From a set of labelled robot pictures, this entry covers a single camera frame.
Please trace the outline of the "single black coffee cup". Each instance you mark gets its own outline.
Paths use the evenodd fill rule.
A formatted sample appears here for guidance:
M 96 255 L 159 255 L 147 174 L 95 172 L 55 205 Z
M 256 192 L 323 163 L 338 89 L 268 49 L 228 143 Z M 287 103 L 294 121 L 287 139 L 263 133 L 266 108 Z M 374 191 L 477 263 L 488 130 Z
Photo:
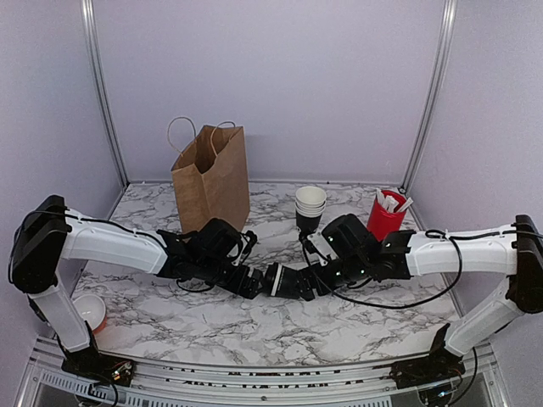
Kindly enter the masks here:
M 272 284 L 271 295 L 279 298 L 299 298 L 298 271 L 284 265 L 277 267 L 275 279 Z

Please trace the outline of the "brown paper bag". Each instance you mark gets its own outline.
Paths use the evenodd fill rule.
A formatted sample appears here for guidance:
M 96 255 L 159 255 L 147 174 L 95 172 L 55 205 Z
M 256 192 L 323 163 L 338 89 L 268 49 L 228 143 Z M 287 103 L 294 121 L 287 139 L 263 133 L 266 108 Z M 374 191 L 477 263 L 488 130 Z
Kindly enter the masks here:
M 166 131 L 168 143 L 178 153 L 171 178 L 182 231 L 199 231 L 213 218 L 242 231 L 250 211 L 244 128 L 231 120 L 205 125 L 179 148 L 171 139 L 179 120 L 193 121 L 178 116 Z

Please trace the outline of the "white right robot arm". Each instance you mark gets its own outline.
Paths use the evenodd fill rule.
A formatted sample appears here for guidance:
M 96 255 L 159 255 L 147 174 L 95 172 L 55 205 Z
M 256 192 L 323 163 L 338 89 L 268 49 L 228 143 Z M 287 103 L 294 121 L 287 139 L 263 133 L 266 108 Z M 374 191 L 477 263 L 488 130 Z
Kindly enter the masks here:
M 542 311 L 542 236 L 527 215 L 511 225 L 450 234 L 446 231 L 394 231 L 383 241 L 353 214 L 342 215 L 316 233 L 301 235 L 317 288 L 337 288 L 364 278 L 375 282 L 409 280 L 430 274 L 490 272 L 504 276 L 495 291 L 459 321 L 441 327 L 428 354 L 396 362 L 397 381 L 437 380 L 464 372 L 462 358 L 482 340 L 524 314 Z

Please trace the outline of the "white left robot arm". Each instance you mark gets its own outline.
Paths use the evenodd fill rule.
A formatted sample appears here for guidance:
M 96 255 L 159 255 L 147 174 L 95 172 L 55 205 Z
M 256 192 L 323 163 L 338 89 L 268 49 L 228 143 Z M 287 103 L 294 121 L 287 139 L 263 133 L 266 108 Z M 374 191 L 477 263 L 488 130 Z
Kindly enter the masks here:
M 62 263 L 113 265 L 177 282 L 196 279 L 206 288 L 252 299 L 263 282 L 262 274 L 245 264 L 256 242 L 252 231 L 237 231 L 219 219 L 188 233 L 129 229 L 69 209 L 62 197 L 51 195 L 16 229 L 8 280 L 52 327 L 68 368 L 89 377 L 112 377 L 125 361 L 98 350 L 89 322 L 65 290 Z

